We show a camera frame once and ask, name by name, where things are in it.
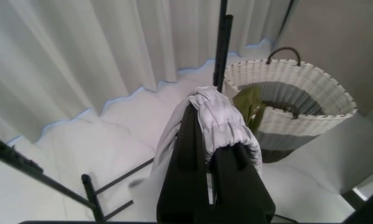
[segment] wicker basket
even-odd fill
[[[281,50],[292,50],[298,61],[272,60]],[[226,68],[223,94],[232,99],[249,85],[261,88],[261,100],[286,102],[300,110],[293,114],[266,107],[257,140],[264,162],[276,162],[352,117],[357,109],[348,92],[322,69],[302,62],[298,52],[282,47],[267,60],[239,62]]]

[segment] olive green cloth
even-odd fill
[[[264,115],[265,104],[260,99],[261,89],[258,86],[249,86],[242,89],[234,98],[234,106],[241,112],[246,126],[257,134]]]

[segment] brown handle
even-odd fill
[[[267,59],[267,65],[269,65],[269,63],[271,63],[271,60],[272,60],[272,56],[274,56],[276,53],[278,53],[279,51],[281,50],[291,50],[292,52],[294,52],[297,56],[297,65],[300,66],[301,65],[301,57],[300,57],[300,54],[298,53],[298,51],[296,49],[294,49],[293,47],[281,47],[281,48],[278,48],[276,50],[274,50],[269,56],[268,56],[268,59]]]

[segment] floor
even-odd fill
[[[231,54],[228,63],[269,54],[268,46],[249,50],[252,53],[244,58]],[[173,109],[195,87],[211,85],[213,65],[209,60],[197,70],[182,70],[179,82],[163,82],[157,93],[141,88],[112,102],[100,117],[86,111],[50,129],[34,144],[21,139],[16,142],[17,150],[43,166],[47,175],[84,195],[81,174],[89,174],[99,188],[154,156]],[[104,213],[130,200],[127,184],[149,172],[146,167],[101,194]],[[287,161],[266,164],[263,173],[279,215],[299,222],[341,222],[353,212],[335,190]],[[85,207],[0,164],[0,223],[92,219]],[[139,213],[131,206],[111,220],[138,221]]]

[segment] white curtain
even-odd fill
[[[233,0],[230,52],[277,39],[290,1]],[[220,0],[0,0],[0,139],[138,88],[176,82],[215,57]]]

